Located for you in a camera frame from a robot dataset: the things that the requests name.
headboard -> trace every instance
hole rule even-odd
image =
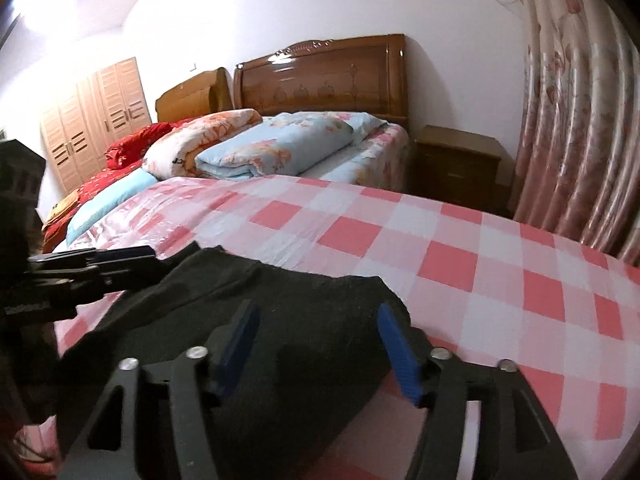
[[[368,112],[407,127],[404,34],[297,43],[239,63],[236,108]]]
[[[167,90],[156,101],[158,121],[167,123],[231,109],[224,68],[201,72]]]

silver bolt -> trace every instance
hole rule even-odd
[[[441,346],[437,346],[433,350],[431,350],[431,357],[434,359],[440,359],[441,361],[446,361],[447,359],[451,359],[451,352],[446,348]]]
[[[204,346],[192,346],[187,350],[187,357],[189,359],[200,359],[207,355],[209,351]]]
[[[138,367],[138,360],[135,357],[127,357],[118,363],[120,370],[135,370]]]
[[[500,370],[504,370],[505,372],[515,372],[516,370],[518,370],[518,365],[511,359],[501,359],[498,361],[498,368],[500,368]]]

black fabric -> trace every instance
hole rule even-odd
[[[222,248],[198,251],[159,285],[127,293],[65,353],[58,407],[63,454],[120,359],[149,364],[211,344],[211,332],[245,299],[260,307],[260,329],[238,388],[212,410],[215,438],[235,478],[298,476],[390,369],[378,307],[388,301],[406,309],[377,277],[293,272]]]

cabinet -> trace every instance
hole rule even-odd
[[[135,58],[58,91],[40,116],[49,161],[66,193],[105,168],[110,144],[150,123]]]
[[[502,151],[497,140],[426,126],[415,142],[411,194],[488,211]]]

white wall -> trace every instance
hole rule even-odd
[[[194,73],[233,73],[236,63],[291,43],[402,32],[411,130],[436,124],[487,134],[516,155],[522,25],[495,0],[139,0],[123,30],[150,108]],[[498,181],[506,184],[503,166]]]
[[[7,43],[18,40],[9,36]],[[34,152],[46,157],[38,122],[42,106],[66,85],[132,56],[123,44],[121,28],[60,46],[56,52],[48,52],[12,78],[0,79],[0,127],[6,127],[9,138],[20,140]],[[11,67],[19,63],[19,48],[0,50],[0,66]],[[40,216],[46,218],[49,209],[63,197],[47,161],[38,201]]]

